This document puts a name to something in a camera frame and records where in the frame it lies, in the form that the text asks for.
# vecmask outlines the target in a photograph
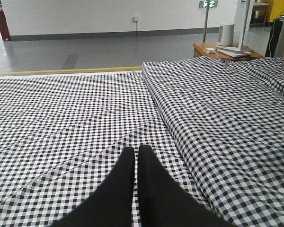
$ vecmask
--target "green sign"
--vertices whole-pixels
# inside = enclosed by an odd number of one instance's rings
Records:
[[[206,8],[207,7],[207,1],[201,1],[199,8]],[[218,0],[210,0],[209,1],[209,8],[216,8],[218,7]]]

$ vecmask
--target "baseboard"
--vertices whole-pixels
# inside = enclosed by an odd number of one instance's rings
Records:
[[[139,31],[138,36],[156,35],[191,35],[202,34],[203,28],[172,29],[156,31]],[[218,33],[218,27],[207,28],[207,33]],[[11,40],[16,41],[37,41],[37,40],[60,40],[60,39],[90,39],[90,38],[111,38],[111,37],[134,37],[136,32],[103,32],[103,33],[75,33],[75,34],[53,34],[53,35],[11,35]]]

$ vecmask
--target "yellow strip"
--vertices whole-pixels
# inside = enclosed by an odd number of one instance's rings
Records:
[[[0,72],[2,74],[25,74],[25,73],[45,73],[45,72],[80,72],[80,71],[101,71],[101,70],[141,70],[140,66],[127,66],[127,67],[111,67],[111,68],[93,68],[93,69],[76,69],[76,70],[38,70],[38,71],[20,71],[20,72]]]

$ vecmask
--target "polished floor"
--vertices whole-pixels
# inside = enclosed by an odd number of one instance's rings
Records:
[[[265,54],[269,27],[250,28],[245,45]],[[193,56],[193,43],[203,34],[3,42],[0,73],[140,66],[144,61],[176,61]],[[207,34],[206,41],[216,41]]]

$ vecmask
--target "white power adapter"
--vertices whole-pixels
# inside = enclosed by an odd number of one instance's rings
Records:
[[[206,53],[214,53],[216,51],[216,49],[212,48],[212,47],[207,47],[206,48]]]

